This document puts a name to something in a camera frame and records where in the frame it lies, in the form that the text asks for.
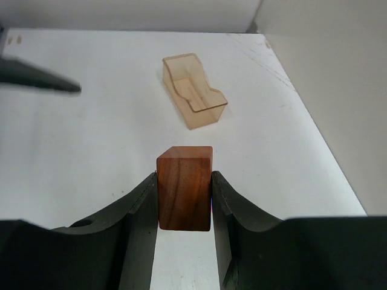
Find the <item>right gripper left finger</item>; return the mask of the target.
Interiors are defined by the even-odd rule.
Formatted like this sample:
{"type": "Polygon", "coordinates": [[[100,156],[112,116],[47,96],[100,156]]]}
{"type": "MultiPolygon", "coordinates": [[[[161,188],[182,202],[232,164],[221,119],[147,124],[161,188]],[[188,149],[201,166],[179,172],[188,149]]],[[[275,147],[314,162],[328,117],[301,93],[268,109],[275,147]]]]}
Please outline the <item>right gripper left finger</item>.
{"type": "Polygon", "coordinates": [[[69,227],[1,222],[2,289],[149,289],[157,176],[69,227]]]}

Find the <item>reddish wooden triangle block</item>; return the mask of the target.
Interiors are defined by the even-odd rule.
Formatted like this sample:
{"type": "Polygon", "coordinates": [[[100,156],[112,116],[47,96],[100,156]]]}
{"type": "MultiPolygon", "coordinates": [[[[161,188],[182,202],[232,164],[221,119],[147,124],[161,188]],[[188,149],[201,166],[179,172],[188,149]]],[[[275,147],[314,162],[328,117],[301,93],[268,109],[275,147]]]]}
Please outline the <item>reddish wooden triangle block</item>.
{"type": "Polygon", "coordinates": [[[210,230],[212,159],[211,146],[172,146],[157,158],[162,230],[210,230]]]}

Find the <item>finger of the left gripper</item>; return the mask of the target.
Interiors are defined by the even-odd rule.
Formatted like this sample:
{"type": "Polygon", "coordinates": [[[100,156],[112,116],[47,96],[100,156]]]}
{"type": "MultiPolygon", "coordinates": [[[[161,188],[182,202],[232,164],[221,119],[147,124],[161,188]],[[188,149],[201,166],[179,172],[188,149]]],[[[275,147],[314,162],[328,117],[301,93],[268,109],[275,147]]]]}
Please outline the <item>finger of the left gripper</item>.
{"type": "Polygon", "coordinates": [[[52,91],[80,93],[79,83],[18,59],[1,56],[1,83],[52,91]]]}

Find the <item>amber transparent plastic box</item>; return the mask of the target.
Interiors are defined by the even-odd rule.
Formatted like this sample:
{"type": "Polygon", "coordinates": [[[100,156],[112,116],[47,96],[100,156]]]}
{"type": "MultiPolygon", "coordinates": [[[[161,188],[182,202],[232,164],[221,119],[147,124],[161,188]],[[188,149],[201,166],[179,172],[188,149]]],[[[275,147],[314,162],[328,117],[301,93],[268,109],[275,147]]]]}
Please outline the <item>amber transparent plastic box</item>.
{"type": "Polygon", "coordinates": [[[218,122],[228,105],[224,94],[210,87],[195,53],[163,58],[163,83],[190,130],[218,122]]]}

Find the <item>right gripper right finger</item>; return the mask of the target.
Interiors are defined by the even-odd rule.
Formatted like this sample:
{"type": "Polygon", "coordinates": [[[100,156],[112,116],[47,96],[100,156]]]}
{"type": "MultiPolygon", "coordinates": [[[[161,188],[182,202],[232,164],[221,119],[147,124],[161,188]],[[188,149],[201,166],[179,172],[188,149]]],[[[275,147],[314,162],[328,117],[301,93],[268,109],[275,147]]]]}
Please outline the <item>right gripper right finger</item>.
{"type": "Polygon", "coordinates": [[[215,171],[212,209],[221,289],[385,289],[386,218],[281,220],[215,171]]]}

